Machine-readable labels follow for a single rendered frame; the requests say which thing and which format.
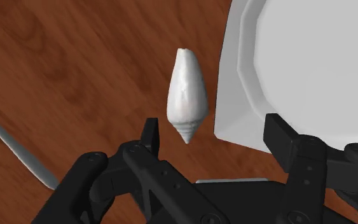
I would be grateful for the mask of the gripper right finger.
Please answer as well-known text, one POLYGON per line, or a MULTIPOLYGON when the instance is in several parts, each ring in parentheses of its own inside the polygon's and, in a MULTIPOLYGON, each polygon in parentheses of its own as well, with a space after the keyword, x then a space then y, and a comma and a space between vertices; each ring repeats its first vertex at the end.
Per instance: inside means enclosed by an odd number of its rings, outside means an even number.
POLYGON ((276 224, 346 224, 324 207, 328 188, 358 212, 358 143, 337 150, 276 113, 265 116, 263 141, 289 175, 276 224))

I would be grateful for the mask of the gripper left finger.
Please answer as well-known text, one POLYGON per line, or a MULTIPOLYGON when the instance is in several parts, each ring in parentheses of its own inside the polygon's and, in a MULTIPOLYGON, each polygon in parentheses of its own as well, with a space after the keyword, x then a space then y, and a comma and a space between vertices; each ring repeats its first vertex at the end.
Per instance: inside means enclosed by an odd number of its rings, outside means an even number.
POLYGON ((111 157, 82 154, 31 224, 101 224, 117 195, 136 193, 146 224, 228 224, 227 217, 166 160, 158 159, 158 119, 148 118, 140 141, 111 157))

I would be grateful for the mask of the white cone seashell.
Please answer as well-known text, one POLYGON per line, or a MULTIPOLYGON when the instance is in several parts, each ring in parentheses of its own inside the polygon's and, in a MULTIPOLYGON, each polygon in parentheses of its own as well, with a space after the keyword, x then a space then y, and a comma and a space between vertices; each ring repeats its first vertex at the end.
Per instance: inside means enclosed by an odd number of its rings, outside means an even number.
POLYGON ((167 97, 167 119, 188 144, 208 115, 204 78, 196 55, 179 48, 167 97))

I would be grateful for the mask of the white plate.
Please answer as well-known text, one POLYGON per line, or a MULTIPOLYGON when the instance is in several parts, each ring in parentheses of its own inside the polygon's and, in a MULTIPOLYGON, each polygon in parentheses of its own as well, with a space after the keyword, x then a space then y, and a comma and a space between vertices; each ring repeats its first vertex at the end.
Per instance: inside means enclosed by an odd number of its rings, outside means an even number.
POLYGON ((358 143, 358 0, 232 0, 214 134, 265 151, 267 113, 339 150, 358 143))

